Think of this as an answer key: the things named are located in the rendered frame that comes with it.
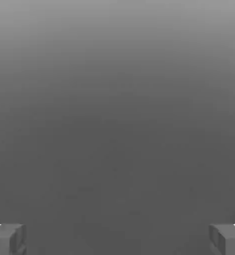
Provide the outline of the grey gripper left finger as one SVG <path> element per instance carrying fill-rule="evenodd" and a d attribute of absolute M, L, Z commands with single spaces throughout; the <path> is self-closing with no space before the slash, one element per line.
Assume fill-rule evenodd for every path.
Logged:
<path fill-rule="evenodd" d="M 26 225 L 0 224 L 0 255 L 27 255 Z"/>

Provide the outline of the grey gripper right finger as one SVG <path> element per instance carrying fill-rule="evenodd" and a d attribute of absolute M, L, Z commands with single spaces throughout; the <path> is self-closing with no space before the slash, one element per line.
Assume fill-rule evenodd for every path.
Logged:
<path fill-rule="evenodd" d="M 213 255 L 235 255 L 235 224 L 210 224 L 209 239 Z"/>

